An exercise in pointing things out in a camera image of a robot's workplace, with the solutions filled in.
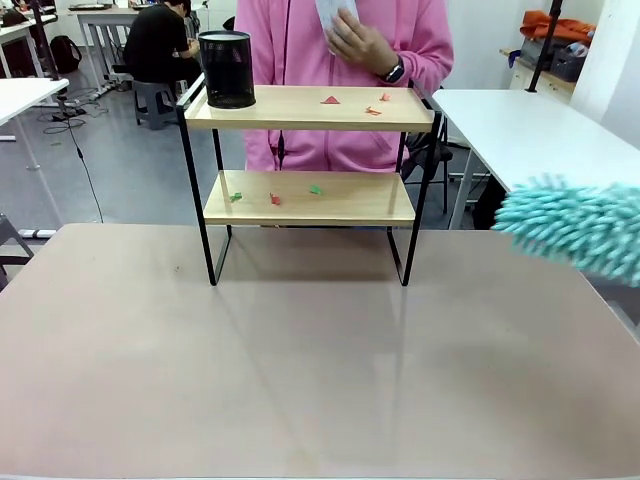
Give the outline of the person's left hand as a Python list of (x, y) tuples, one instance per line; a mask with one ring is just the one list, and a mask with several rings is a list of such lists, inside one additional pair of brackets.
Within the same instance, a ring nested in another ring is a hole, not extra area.
[(399, 63), (398, 54), (386, 38), (345, 8), (338, 10), (325, 34), (333, 54), (378, 77), (387, 77)]

